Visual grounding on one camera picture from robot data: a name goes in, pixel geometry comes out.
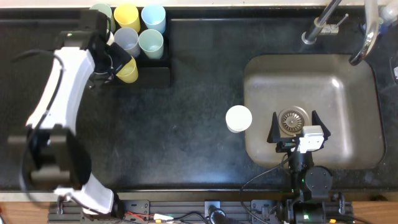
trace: faucet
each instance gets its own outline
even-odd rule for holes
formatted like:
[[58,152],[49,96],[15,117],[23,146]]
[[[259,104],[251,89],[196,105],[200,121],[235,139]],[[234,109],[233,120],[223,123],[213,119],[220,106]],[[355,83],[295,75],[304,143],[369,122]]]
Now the faucet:
[[[316,18],[307,32],[302,35],[305,44],[314,44],[318,35],[337,34],[339,25],[348,17],[345,17],[337,25],[326,24],[333,11],[340,4],[341,0],[332,0],[322,14]],[[351,65],[359,64],[372,50],[379,32],[379,13],[376,0],[364,0],[366,13],[366,33],[365,40],[358,53],[349,58]]]

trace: wooden floor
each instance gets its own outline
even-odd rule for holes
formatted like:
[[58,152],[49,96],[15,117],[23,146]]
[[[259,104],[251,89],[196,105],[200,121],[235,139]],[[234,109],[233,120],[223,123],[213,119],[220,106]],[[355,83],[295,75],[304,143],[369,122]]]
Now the wooden floor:
[[[398,223],[398,202],[353,202],[356,217],[370,223]],[[6,224],[47,223],[47,209],[40,209],[29,202],[0,203]]]

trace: sink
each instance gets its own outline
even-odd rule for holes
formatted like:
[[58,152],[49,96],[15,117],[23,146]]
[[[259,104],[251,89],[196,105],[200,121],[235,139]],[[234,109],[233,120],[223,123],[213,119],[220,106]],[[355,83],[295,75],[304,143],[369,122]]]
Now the sink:
[[384,155],[376,85],[366,62],[348,63],[349,55],[263,55],[244,69],[244,104],[252,113],[246,150],[264,167],[281,162],[283,154],[267,142],[273,112],[281,136],[300,133],[317,111],[331,132],[315,165],[331,169],[370,169]]

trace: countertop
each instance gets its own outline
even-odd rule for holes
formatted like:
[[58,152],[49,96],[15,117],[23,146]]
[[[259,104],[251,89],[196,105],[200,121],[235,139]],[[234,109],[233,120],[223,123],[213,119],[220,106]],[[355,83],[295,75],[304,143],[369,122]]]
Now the countertop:
[[[168,8],[173,82],[166,89],[85,90],[77,138],[91,154],[94,175],[118,191],[238,189],[266,169],[245,150],[244,133],[233,134],[225,114],[243,105],[243,70],[264,54],[352,54],[363,43],[363,8],[339,8],[349,19],[336,36],[315,45],[301,41],[321,9]],[[61,30],[77,25],[78,9],[8,9],[0,13],[0,189],[18,190],[21,152],[7,148],[40,100],[52,60],[10,58],[28,49],[51,49]],[[331,170],[334,190],[393,190],[398,187],[398,86],[390,58],[398,29],[382,36],[366,59],[375,72],[386,155],[374,169]],[[249,189],[290,190],[277,170]]]

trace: drain strainer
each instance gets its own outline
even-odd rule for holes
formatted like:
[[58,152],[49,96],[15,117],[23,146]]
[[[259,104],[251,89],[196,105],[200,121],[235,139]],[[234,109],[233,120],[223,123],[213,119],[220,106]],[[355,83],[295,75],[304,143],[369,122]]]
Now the drain strainer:
[[308,114],[298,106],[286,108],[279,114],[279,126],[281,130],[289,135],[299,133],[304,125],[308,125]]

